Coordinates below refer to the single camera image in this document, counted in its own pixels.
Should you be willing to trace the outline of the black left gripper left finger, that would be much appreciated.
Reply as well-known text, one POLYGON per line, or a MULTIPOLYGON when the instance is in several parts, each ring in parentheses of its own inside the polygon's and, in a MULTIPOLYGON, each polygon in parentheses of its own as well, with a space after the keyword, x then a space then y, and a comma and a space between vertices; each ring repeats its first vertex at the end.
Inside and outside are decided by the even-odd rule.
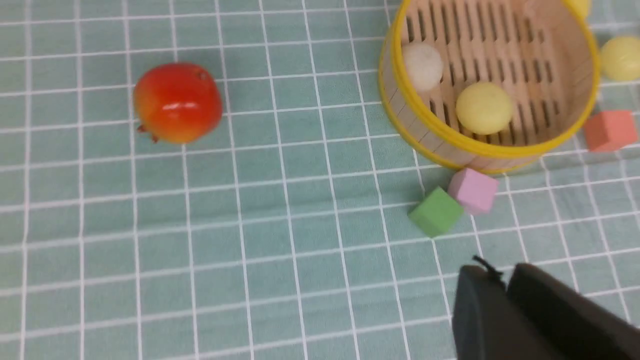
POLYGON ((458 360, 562 360, 510 301, 503 272, 480 256, 460 268, 452 333, 458 360))

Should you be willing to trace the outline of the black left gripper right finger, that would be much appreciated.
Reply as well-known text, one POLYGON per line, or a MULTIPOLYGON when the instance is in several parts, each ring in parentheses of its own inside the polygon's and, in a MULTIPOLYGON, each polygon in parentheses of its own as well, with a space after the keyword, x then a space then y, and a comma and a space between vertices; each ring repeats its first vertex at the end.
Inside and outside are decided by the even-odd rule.
POLYGON ((567 360, 637 360, 639 329, 549 273, 519 263, 507 296, 567 360))

